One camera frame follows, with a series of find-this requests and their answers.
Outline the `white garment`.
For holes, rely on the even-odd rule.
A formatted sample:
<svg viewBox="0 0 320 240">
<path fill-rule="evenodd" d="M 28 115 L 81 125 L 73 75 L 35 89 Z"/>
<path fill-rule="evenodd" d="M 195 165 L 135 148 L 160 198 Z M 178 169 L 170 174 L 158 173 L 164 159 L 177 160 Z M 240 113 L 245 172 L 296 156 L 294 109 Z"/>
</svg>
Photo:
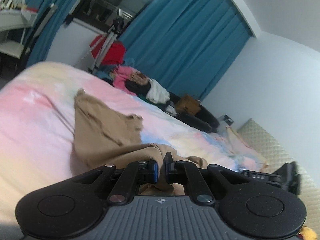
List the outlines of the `white garment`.
<svg viewBox="0 0 320 240">
<path fill-rule="evenodd" d="M 150 79 L 150 89 L 146 99 L 155 104 L 165 104 L 170 100 L 169 92 L 163 88 L 155 79 Z"/>
</svg>

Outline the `black and white chair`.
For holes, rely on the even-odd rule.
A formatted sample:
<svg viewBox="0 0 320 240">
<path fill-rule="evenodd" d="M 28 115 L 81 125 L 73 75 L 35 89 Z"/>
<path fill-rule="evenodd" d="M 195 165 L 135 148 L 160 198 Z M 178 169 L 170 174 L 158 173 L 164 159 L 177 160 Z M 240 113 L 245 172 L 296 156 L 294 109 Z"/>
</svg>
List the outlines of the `black and white chair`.
<svg viewBox="0 0 320 240">
<path fill-rule="evenodd" d="M 19 42 L 9 38 L 1 41 L 1 56 L 9 58 L 12 63 L 14 63 L 15 75 L 20 74 L 20 72 L 26 68 L 27 61 L 35 47 L 35 43 L 38 41 L 39 36 L 57 9 L 58 6 L 55 3 L 47 7 L 40 15 L 40 18 L 36 20 L 35 24 L 30 28 L 28 34 L 26 34 L 27 29 L 23 29 Z"/>
</svg>

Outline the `brown paper bag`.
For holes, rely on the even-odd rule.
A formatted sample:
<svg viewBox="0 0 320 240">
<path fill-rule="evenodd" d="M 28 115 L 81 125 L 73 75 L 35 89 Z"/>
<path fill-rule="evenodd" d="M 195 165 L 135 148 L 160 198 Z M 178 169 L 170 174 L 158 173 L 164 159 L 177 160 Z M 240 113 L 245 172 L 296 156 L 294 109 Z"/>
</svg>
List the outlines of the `brown paper bag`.
<svg viewBox="0 0 320 240">
<path fill-rule="evenodd" d="M 188 94 L 180 98 L 175 108 L 178 113 L 185 112 L 191 115 L 196 115 L 201 110 L 200 102 Z"/>
</svg>

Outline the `silver tripod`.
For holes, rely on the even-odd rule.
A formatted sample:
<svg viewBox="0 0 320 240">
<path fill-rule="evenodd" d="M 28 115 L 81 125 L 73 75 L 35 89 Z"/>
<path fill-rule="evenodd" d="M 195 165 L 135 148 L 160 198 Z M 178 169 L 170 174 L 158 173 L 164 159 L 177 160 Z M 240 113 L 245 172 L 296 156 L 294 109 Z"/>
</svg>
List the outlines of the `silver tripod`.
<svg viewBox="0 0 320 240">
<path fill-rule="evenodd" d="M 113 20 L 113 24 L 108 31 L 101 34 L 101 36 L 93 42 L 92 46 L 90 46 L 89 56 L 92 59 L 92 63 L 88 67 L 89 73 L 93 74 L 100 67 L 105 55 L 121 34 L 123 27 L 124 18 L 119 16 Z"/>
</svg>

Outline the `pastel pillow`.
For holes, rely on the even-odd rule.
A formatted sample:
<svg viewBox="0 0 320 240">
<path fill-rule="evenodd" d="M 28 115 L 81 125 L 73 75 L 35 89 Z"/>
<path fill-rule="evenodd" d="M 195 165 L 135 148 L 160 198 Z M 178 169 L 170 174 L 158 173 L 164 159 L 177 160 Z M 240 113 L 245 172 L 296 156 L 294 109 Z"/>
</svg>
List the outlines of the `pastel pillow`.
<svg viewBox="0 0 320 240">
<path fill-rule="evenodd" d="M 246 166 L 247 169 L 260 171 L 268 167 L 266 158 L 249 146 L 240 134 L 230 126 L 226 127 L 225 138 L 228 140 L 235 154 L 252 160 L 250 161 L 250 165 Z"/>
</svg>

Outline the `white desk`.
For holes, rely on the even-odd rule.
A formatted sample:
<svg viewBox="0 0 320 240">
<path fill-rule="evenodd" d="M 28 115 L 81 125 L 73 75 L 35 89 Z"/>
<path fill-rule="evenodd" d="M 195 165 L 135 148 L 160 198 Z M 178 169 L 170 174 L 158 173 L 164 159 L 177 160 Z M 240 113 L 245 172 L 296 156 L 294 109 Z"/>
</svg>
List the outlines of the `white desk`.
<svg viewBox="0 0 320 240">
<path fill-rule="evenodd" d="M 1 0 L 1 31 L 26 29 L 34 25 L 38 13 L 14 0 Z"/>
</svg>

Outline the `black garment in pile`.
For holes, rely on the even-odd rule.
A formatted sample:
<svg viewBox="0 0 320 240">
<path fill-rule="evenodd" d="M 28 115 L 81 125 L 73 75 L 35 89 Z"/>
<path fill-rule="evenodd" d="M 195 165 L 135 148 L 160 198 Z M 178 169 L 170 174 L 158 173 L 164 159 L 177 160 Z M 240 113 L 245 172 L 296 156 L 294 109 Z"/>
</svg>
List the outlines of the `black garment in pile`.
<svg viewBox="0 0 320 240">
<path fill-rule="evenodd" d="M 125 87 L 128 91 L 133 92 L 136 95 L 146 96 L 151 88 L 151 84 L 148 82 L 146 85 L 140 85 L 134 81 L 126 80 Z"/>
</svg>

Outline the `pink garment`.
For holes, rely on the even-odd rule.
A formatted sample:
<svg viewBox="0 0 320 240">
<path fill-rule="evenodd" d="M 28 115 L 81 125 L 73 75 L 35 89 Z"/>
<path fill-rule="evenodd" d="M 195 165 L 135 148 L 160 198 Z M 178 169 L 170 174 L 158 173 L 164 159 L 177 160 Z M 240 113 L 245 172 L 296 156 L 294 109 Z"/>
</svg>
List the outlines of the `pink garment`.
<svg viewBox="0 0 320 240">
<path fill-rule="evenodd" d="M 125 81 L 129 79 L 132 73 L 136 72 L 138 72 L 138 70 L 130 66 L 117 66 L 112 71 L 112 73 L 114 74 L 112 85 L 115 88 L 126 92 L 127 88 L 125 87 Z"/>
</svg>

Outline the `red garment on tripod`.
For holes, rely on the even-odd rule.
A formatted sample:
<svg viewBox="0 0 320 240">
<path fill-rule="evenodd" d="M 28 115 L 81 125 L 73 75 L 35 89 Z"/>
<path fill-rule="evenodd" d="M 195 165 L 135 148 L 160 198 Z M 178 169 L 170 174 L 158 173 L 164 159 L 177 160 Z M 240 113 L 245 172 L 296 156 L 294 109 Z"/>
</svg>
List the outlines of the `red garment on tripod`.
<svg viewBox="0 0 320 240">
<path fill-rule="evenodd" d="M 122 64 L 126 49 L 121 41 L 115 40 L 110 48 L 106 52 L 103 52 L 102 48 L 107 37 L 98 35 L 89 45 L 91 48 L 91 54 L 95 59 L 98 55 L 102 57 L 98 61 L 98 65 L 119 65 Z"/>
</svg>

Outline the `black sofa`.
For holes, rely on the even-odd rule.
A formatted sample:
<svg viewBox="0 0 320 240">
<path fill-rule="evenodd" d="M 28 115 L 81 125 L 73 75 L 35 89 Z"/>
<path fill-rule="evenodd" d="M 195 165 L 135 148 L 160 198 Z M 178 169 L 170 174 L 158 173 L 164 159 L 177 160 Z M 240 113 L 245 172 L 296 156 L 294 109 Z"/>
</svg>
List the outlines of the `black sofa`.
<svg viewBox="0 0 320 240">
<path fill-rule="evenodd" d="M 170 101 L 174 103 L 178 103 L 181 97 L 176 94 L 170 92 Z M 175 116 L 177 120 L 185 123 L 186 125 L 198 129 L 199 131 L 206 133 L 216 133 L 217 129 L 220 125 L 219 121 L 216 117 L 210 113 L 205 107 L 200 104 L 201 110 L 196 115 L 191 115 L 185 112 L 178 113 Z"/>
</svg>

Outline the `dark window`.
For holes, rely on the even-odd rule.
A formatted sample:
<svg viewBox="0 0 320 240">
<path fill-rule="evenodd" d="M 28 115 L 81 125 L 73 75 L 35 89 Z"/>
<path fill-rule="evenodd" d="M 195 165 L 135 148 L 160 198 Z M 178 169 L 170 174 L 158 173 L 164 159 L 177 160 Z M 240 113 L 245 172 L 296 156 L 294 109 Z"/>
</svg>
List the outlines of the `dark window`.
<svg viewBox="0 0 320 240">
<path fill-rule="evenodd" d="M 152 0 L 81 0 L 67 16 L 65 23 L 72 22 L 107 31 L 122 13 L 124 24 L 130 23 Z"/>
</svg>

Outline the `cream quilted headboard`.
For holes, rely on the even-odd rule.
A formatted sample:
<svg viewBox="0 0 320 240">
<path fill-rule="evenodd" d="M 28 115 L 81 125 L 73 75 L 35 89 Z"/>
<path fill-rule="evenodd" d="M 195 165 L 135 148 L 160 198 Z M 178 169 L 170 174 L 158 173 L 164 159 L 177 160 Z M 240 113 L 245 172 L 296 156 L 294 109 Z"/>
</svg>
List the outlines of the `cream quilted headboard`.
<svg viewBox="0 0 320 240">
<path fill-rule="evenodd" d="M 274 172 L 285 163 L 295 161 L 285 148 L 253 119 L 242 125 L 238 133 L 249 146 L 266 158 L 268 167 L 264 171 L 267 173 Z M 301 165 L 298 165 L 298 171 L 301 174 L 299 197 L 307 209 L 305 226 L 319 234 L 319 187 Z"/>
</svg>

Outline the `tan garment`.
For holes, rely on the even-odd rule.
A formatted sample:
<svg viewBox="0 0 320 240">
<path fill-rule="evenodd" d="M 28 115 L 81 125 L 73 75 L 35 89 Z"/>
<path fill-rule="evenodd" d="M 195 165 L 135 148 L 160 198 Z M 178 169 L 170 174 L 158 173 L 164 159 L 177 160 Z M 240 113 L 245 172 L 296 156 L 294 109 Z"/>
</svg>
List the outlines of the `tan garment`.
<svg viewBox="0 0 320 240">
<path fill-rule="evenodd" d="M 140 138 L 142 117 L 124 115 L 112 110 L 101 100 L 78 90 L 74 98 L 75 131 L 74 151 L 77 158 L 89 169 L 106 164 L 125 168 L 139 160 L 154 160 L 158 164 L 158 181 L 155 185 L 140 186 L 139 194 L 146 196 L 180 196 L 182 185 L 165 181 L 164 157 L 171 152 L 174 161 L 189 161 L 198 168 L 207 168 L 208 162 L 200 157 L 181 157 L 166 144 L 144 144 Z"/>
</svg>

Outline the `blue curtain beside sofa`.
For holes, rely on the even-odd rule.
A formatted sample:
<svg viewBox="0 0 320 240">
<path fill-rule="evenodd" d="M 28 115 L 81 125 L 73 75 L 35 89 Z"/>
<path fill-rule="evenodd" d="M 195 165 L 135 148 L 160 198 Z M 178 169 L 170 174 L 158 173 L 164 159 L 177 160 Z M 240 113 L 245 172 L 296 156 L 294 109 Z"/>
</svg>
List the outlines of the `blue curtain beside sofa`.
<svg viewBox="0 0 320 240">
<path fill-rule="evenodd" d="M 251 36 L 231 0 L 152 0 L 120 40 L 137 70 L 203 100 Z"/>
</svg>

